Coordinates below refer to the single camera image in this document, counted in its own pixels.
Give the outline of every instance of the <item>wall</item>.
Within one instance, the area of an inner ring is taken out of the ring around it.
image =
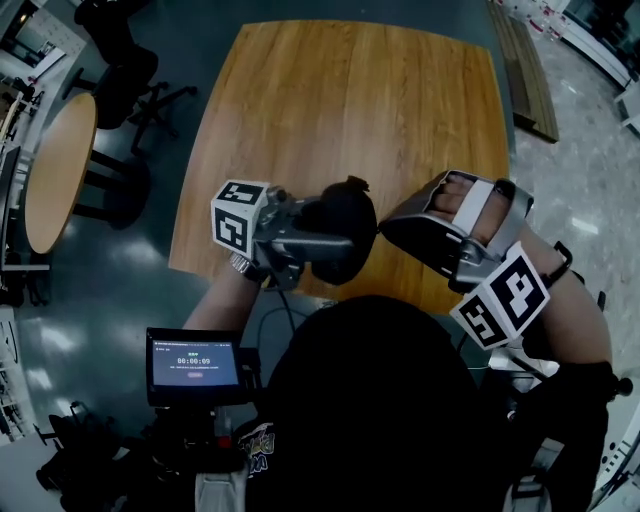
[[[547,0],[549,6],[556,12],[563,12],[571,0]]]
[[[29,20],[29,28],[39,34],[43,40],[60,48],[69,57],[76,57],[87,44],[72,27],[51,13],[47,7],[38,9],[38,12]]]
[[[45,71],[56,64],[62,57],[64,57],[64,52],[60,48],[54,48],[33,68],[32,76],[40,78],[40,75],[44,74]]]
[[[44,4],[44,8],[85,41],[91,39],[89,33],[73,21],[73,15],[75,14],[76,7],[75,5],[72,5],[69,0],[47,0]]]
[[[18,14],[21,5],[22,0],[8,0],[7,3],[0,8],[0,38],[4,36],[13,18]]]
[[[0,50],[0,73],[10,77],[19,76],[26,82],[27,77],[33,73],[33,68],[10,53]]]
[[[62,512],[60,497],[45,491],[36,471],[55,448],[33,434],[0,448],[0,510],[2,512]]]

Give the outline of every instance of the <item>table leg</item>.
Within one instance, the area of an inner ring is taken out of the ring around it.
[[[109,169],[124,174],[125,176],[138,176],[140,174],[140,170],[136,169],[134,166],[125,164],[115,158],[111,158],[104,153],[99,153],[95,149],[91,150],[91,160],[97,164],[104,165]]]
[[[128,183],[108,178],[107,176],[103,176],[102,174],[98,174],[97,172],[90,170],[88,170],[84,176],[84,184],[104,190],[121,192],[123,194],[137,195],[137,190],[133,189]]]
[[[93,206],[85,206],[84,204],[76,204],[73,207],[74,215],[81,215],[82,217],[89,217],[91,219],[105,220],[107,222],[119,221],[126,215],[122,212],[114,210],[103,210],[102,208],[95,208]]]
[[[107,220],[114,229],[124,229],[131,225],[142,213],[151,188],[151,173],[144,161],[129,158],[125,162],[110,156],[91,151],[91,160],[119,174],[112,178],[87,170],[85,185],[101,188],[105,191],[104,209],[82,207],[80,215]]]
[[[62,94],[61,98],[66,100],[71,92],[71,89],[74,87],[79,87],[81,89],[86,89],[87,91],[93,91],[97,84],[95,82],[90,82],[89,80],[85,80],[84,78],[80,78],[84,68],[78,68],[73,75],[68,80],[62,84]]]

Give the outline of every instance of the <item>finger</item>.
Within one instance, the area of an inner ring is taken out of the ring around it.
[[[464,201],[464,196],[438,194],[433,201],[433,206],[438,211],[455,214],[458,213],[462,201]]]
[[[449,176],[447,176],[447,183],[462,185],[467,192],[469,192],[469,189],[473,186],[473,181],[459,174],[449,174]]]
[[[430,215],[433,215],[434,217],[439,217],[441,219],[444,219],[447,222],[453,222],[454,215],[452,213],[438,212],[436,210],[427,210],[427,213],[429,213]]]
[[[451,194],[452,196],[466,196],[471,186],[465,183],[445,183],[439,191],[442,194]]]

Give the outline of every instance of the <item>office chair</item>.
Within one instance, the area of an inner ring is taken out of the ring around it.
[[[63,88],[62,99],[66,99],[74,87],[92,91],[98,109],[98,128],[113,130],[125,120],[138,125],[131,152],[141,155],[138,144],[152,120],[171,138],[178,137],[178,132],[160,116],[159,110],[185,93],[194,95],[197,88],[183,87],[159,98],[160,91],[169,84],[149,85],[158,69],[158,56],[134,43],[127,21],[130,14],[131,9],[120,1],[85,0],[80,4],[75,22],[89,32],[110,66],[98,83],[83,79],[84,70],[78,69]],[[150,98],[143,100],[141,97],[147,94],[151,94]],[[136,105],[139,111],[134,114]]]
[[[22,101],[31,103],[36,107],[40,105],[40,100],[42,100],[44,91],[40,91],[36,94],[36,88],[33,85],[27,85],[24,80],[19,77],[13,79],[12,86],[14,89],[17,89],[22,93]]]

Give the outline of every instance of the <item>hand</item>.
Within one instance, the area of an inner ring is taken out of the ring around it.
[[[459,175],[449,174],[447,182],[441,186],[433,201],[435,209],[428,213],[441,219],[453,222],[458,209],[471,189],[473,181]],[[473,227],[471,236],[486,246],[502,225],[509,211],[509,200],[498,192],[492,192],[487,200],[480,217]]]

